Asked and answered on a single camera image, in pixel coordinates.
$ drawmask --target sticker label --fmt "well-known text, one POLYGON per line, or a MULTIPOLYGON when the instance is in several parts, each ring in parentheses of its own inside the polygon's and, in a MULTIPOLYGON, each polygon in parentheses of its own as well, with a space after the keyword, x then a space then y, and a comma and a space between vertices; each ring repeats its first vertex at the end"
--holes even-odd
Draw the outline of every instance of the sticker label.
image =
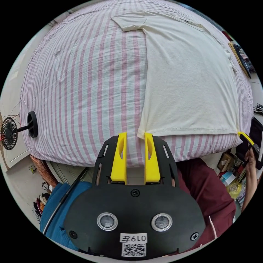
POLYGON ((120 236, 121 243, 147 243, 147 233, 124 234, 120 236))
POLYGON ((145 257, 146 243, 122 243, 122 257, 145 257))

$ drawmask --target dark red fabric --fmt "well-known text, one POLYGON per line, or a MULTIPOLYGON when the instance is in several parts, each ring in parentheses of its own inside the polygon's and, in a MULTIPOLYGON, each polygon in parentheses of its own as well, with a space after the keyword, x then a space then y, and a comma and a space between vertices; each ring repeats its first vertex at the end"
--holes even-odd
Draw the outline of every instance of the dark red fabric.
POLYGON ((219 237, 232 225, 236 206, 215 171, 200 158, 178 162, 177 171, 180 189, 197 201, 206 224, 199 240, 189 249, 192 250, 214 240, 209 216, 219 237))

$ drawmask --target person's hand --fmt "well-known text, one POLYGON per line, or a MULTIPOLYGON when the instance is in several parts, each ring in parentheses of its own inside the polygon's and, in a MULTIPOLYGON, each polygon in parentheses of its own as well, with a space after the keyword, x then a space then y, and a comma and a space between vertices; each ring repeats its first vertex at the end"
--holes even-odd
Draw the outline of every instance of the person's hand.
POLYGON ((245 161, 248 160, 248 163, 246 165, 246 170, 251 174, 256 174, 256 159, 253 152, 253 149, 250 148, 250 150, 247 151, 245 155, 245 161))

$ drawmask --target bed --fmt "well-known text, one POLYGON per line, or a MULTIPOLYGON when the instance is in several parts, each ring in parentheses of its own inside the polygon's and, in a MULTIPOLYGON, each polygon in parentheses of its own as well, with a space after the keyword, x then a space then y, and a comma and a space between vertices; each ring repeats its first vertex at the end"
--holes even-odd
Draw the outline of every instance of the bed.
MULTIPOLYGON (((127 167, 144 165, 144 141, 137 130, 147 75, 145 35, 122 30, 111 16, 148 10, 174 13, 205 26, 231 53, 237 69, 240 131, 249 133, 253 100, 249 79, 228 39, 204 18, 165 0, 105 0, 82 8, 53 26, 35 50, 21 89, 20 117, 35 111, 39 135, 23 138, 41 160, 94 166, 104 141, 127 132, 127 167)), ((163 138, 176 161, 222 152, 241 143, 234 134, 163 138)))

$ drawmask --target black fan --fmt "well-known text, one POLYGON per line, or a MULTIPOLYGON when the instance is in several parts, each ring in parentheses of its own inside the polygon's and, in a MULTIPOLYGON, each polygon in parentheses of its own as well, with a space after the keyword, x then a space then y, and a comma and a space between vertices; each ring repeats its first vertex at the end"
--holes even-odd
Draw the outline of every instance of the black fan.
POLYGON ((1 128, 1 140, 3 146, 7 150, 12 150, 17 142, 18 133, 28 130, 29 135, 32 138, 38 135, 38 122, 35 112, 29 112, 27 115, 27 126, 17 128, 15 121, 11 117, 7 117, 2 124, 1 128))

